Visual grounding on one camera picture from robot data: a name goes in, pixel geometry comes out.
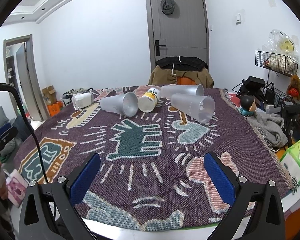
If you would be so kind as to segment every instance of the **brown jacket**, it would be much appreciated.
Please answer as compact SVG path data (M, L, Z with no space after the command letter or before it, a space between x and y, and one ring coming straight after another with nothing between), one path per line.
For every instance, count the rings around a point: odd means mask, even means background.
M213 79L206 68L203 68L201 72L174 70L173 73L175 75L172 75L171 69L162 69L156 66L151 73L149 85L177 84L177 77L187 77L192 79L197 85L202 84L205 88L213 88Z

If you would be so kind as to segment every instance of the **table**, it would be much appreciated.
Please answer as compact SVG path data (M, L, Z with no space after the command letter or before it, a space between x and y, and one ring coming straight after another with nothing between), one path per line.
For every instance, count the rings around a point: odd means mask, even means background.
M289 193L285 196L281 202L283 207L283 212L288 211L294 204L300 200L300 186L298 191L294 194ZM242 236L250 217L246 217L242 220L237 232L235 233L233 239L237 239ZM125 228L114 227L106 225L100 222L83 219L88 228L105 237L114 240L183 240L183 239L193 239L193 240L205 240L207 239L216 226L207 226L204 228L195 229L183 229L183 230L169 230L169 231L159 231L159 232L144 232L136 231Z

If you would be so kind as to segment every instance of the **gray door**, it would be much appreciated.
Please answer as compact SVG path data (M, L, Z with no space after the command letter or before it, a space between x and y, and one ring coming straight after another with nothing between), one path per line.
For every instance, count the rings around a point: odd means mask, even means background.
M161 10L162 0L150 0L155 61L164 57L198 57L208 64L207 28L203 0L174 0L173 14Z
M23 43L16 52L17 68L23 96L30 116L34 121L43 121L32 89L26 56L26 44Z

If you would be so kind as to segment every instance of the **frosted plastic cup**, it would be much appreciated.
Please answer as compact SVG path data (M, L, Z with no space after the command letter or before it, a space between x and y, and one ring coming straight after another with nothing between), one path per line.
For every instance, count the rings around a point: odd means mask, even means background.
M214 100L211 96L174 94L171 97L171 105L196 119L200 124L209 122L214 113Z
M171 98L174 94L204 96L203 86L200 85L169 85L161 87L161 97Z
M138 111L138 97L132 92L106 97L101 99L100 106L102 110L132 117Z

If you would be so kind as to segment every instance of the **door frame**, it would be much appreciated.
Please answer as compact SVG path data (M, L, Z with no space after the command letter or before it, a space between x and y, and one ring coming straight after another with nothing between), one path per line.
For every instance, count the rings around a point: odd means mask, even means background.
M6 82L9 84L9 79L8 79L8 69L7 69L7 62L6 62L6 47L11 46L11 45L15 45L18 43L24 43L24 42L28 42L29 41L29 54L27 53L27 64L29 67L29 70L33 73L33 75L31 75L29 73L28 75L28 79L29 82L31 84L33 93L34 93L34 99L35 99L35 104L37 106L37 110L41 116L42 121L47 120L49 118L49 114L47 111L47 107L43 101L43 97L41 94L41 90L39 87L39 82L38 82L38 77L37 77L37 72L35 70L35 64L34 64L34 54L33 54L33 38L32 38L32 34L30 35L26 35L26 36L21 36L21 37L17 37L17 38L13 38L13 39L9 39L9 40L3 40L3 64L4 64L4 73L5 73L5 77L6 77ZM11 93L9 93L10 96L10 100L13 106L13 109L16 113L16 115L18 116L18 111L17 111L17 103L13 97L13 95Z
M206 24L206 38L207 38L207 65L209 71L209 25L208 25L208 15L205 0L203 1L204 18ZM152 11L151 11L151 0L146 0L146 11L148 20L148 35L149 35L149 49L150 49L150 65L151 71L156 67L155 65L155 47L154 47L154 33L153 33L153 22L152 22Z

